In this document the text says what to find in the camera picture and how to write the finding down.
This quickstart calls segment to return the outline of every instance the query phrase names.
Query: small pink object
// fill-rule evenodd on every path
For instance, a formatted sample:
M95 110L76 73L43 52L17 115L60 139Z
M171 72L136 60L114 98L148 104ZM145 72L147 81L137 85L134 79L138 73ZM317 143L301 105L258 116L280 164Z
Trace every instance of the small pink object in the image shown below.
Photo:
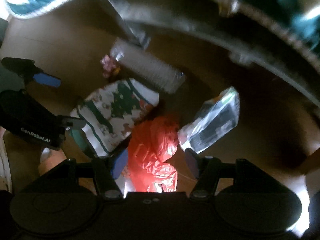
M109 78L112 75L112 72L117 68L116 61L108 55L105 55L100 62L103 65L103 77Z

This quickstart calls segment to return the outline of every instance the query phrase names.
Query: christmas tree print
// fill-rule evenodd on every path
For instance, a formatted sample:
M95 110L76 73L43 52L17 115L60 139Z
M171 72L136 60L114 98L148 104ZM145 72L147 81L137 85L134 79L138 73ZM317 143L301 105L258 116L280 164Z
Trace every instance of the christmas tree print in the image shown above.
M123 82L118 83L118 89L113 94L110 118L122 118L125 114L131 114L132 110L140 110L139 100L135 97L129 87Z

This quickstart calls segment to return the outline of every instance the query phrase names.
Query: red plastic bag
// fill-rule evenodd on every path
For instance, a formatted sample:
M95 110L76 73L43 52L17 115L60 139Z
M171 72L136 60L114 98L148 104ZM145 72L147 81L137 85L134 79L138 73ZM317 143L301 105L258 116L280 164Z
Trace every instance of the red plastic bag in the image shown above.
M164 163L178 147L178 124L172 118L160 116L135 126L128 146L128 169L138 192L164 192L177 189L176 169Z

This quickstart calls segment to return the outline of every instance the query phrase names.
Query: wooden floor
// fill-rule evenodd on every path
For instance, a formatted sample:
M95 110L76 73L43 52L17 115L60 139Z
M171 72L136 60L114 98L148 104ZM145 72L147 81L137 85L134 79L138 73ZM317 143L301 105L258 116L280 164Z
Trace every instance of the wooden floor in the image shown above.
M51 89L31 83L31 96L54 114L69 114L78 99L105 85L100 59L119 35L113 20L94 0L75 0L40 18L12 19L0 57L35 60L36 66L58 76L62 85ZM173 97L162 95L159 113L174 113L181 125L192 120L205 100L234 86L240 94L240 120L202 155L223 162L246 158L288 186L304 199L308 194L304 176L297 167L320 146L320 131L294 89L259 66L243 68L228 59L225 50L204 41L174 35L155 35L148 51L182 69L187 81ZM18 192L37 178L40 148L12 134L4 137L12 172L13 190ZM70 137L63 150L79 162L89 159ZM195 179L178 150L169 162L179 172L178 190L189 193ZM231 182L222 180L218 190Z

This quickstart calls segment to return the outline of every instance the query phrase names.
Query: patterned bag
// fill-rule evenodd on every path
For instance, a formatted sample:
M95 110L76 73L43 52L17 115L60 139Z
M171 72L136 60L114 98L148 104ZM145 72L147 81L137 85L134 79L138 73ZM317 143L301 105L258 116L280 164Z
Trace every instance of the patterned bag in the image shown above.
M112 152L159 103L159 94L134 79L96 90L71 116L86 120L82 129L98 156Z

